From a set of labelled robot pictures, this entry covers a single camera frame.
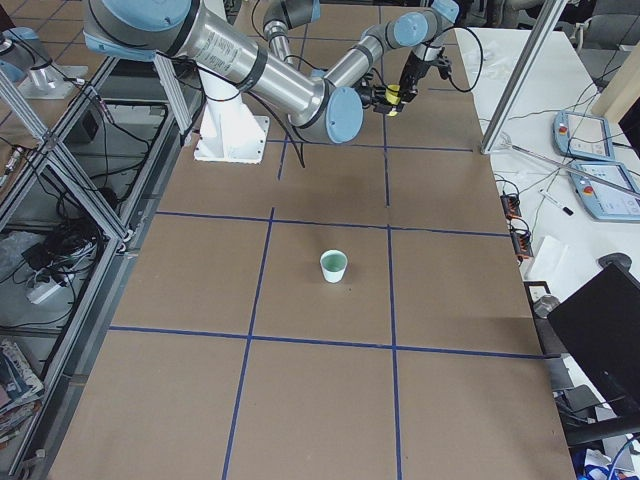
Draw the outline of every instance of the black mouse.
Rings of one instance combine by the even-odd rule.
[[[629,270],[631,268],[631,257],[626,253],[616,252],[610,253],[609,255],[605,255],[604,257],[600,257],[598,259],[598,263],[602,268],[605,268],[612,263],[616,263],[625,270]]]

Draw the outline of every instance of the yellow object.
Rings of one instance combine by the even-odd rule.
[[[391,105],[398,105],[400,103],[400,85],[389,85],[384,92],[384,98],[387,99]]]

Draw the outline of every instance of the table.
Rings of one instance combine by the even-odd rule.
[[[294,53],[404,12],[324,5]],[[304,170],[277,127],[256,166],[182,150],[51,480],[573,478],[472,97],[424,85]]]
[[[481,39],[490,60],[485,65],[474,91],[474,102],[478,117],[490,119],[500,99],[515,61],[526,42],[529,32],[501,29],[474,29]],[[467,75],[475,78],[478,54],[475,41],[463,32],[459,34]],[[531,112],[554,110],[522,119],[509,120],[504,131],[515,145],[543,154],[556,161],[562,161],[553,147],[552,121],[555,111],[572,107],[575,103],[588,100],[576,107],[576,111],[589,111],[597,98],[584,66],[575,54],[569,40],[562,32],[553,32],[547,40],[539,59],[520,93],[520,98],[511,117],[525,116]],[[487,122],[481,121],[483,128]],[[612,125],[612,134],[621,132],[618,125]],[[625,142],[624,136],[617,142]],[[618,161],[636,172],[640,171],[640,160],[626,148],[615,148]],[[624,252],[633,260],[631,273],[640,277],[640,226],[637,224],[602,223],[593,220],[583,208],[574,193],[573,184],[566,173],[545,177],[554,167],[515,152],[491,155],[491,165],[495,173],[513,181],[521,190],[523,217],[534,229],[534,254],[545,236],[552,236],[568,246],[568,251],[546,280],[552,293],[561,301],[589,281],[600,271],[596,260],[613,252]],[[575,214],[567,216],[547,201],[542,201],[538,193],[545,188],[561,203],[571,208]],[[522,266],[525,276],[529,265]]]

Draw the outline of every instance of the blue joint cap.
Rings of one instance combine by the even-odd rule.
[[[7,30],[5,36],[10,40],[38,40],[38,34],[27,27],[14,27]]]
[[[320,0],[313,0],[313,9],[311,10],[311,21],[315,22],[320,18]]]
[[[27,76],[22,70],[15,65],[0,60],[0,70],[7,76],[11,82],[19,82]]]
[[[109,55],[111,57],[134,60],[136,62],[153,62],[156,56],[155,50],[141,50],[138,48],[123,47],[111,43],[84,32],[84,41],[87,48],[93,52]]]
[[[180,25],[191,0],[102,0],[118,20],[145,32],[163,32]]]
[[[339,87],[329,97],[325,122],[333,143],[353,140],[360,128],[364,113],[360,95],[351,87]]]
[[[424,15],[417,12],[405,13],[396,20],[393,35],[403,47],[414,47],[429,33],[429,23]]]
[[[460,6],[453,0],[435,0],[431,8],[451,23],[456,23],[458,13],[460,13]]]

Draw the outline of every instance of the white mounting plate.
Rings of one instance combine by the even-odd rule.
[[[260,115],[255,115],[254,118],[264,131],[266,137],[269,131],[270,118]],[[211,143],[209,143],[207,139],[201,138],[194,152],[195,159],[205,162],[260,163],[264,155],[264,149],[267,147],[266,141],[260,142],[256,140],[245,143],[241,149],[236,148],[231,155],[225,156],[224,153],[220,151],[219,145],[220,142],[217,138],[212,139]]]
[[[70,78],[82,78],[89,71],[88,67],[80,67],[80,66],[58,66],[60,71],[65,74],[65,76]],[[42,90],[38,90],[30,77],[25,78],[25,80],[20,84],[18,90],[22,94],[24,98],[28,99],[39,99],[39,100],[64,100],[69,96],[74,87],[71,82],[64,82],[62,85],[54,88],[53,90],[48,90],[43,92]]]

